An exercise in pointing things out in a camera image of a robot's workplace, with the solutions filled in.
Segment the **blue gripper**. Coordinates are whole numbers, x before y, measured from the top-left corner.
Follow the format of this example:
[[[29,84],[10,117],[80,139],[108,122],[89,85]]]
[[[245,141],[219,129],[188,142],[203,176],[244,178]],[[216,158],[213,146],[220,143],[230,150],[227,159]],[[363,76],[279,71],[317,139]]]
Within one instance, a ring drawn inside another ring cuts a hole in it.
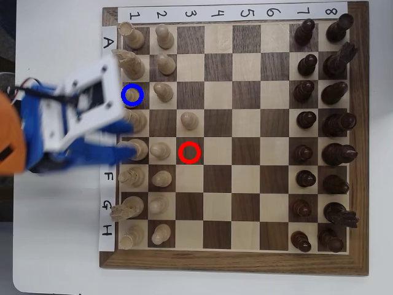
[[[24,88],[21,99],[21,122],[26,143],[25,168],[31,172],[67,170],[79,166],[120,163],[136,154],[133,147],[100,146],[76,138],[67,149],[60,152],[44,150],[45,134],[54,128],[63,134],[68,132],[67,106],[58,102],[55,89],[41,83]],[[100,129],[111,134],[133,133],[133,125],[118,120]]]

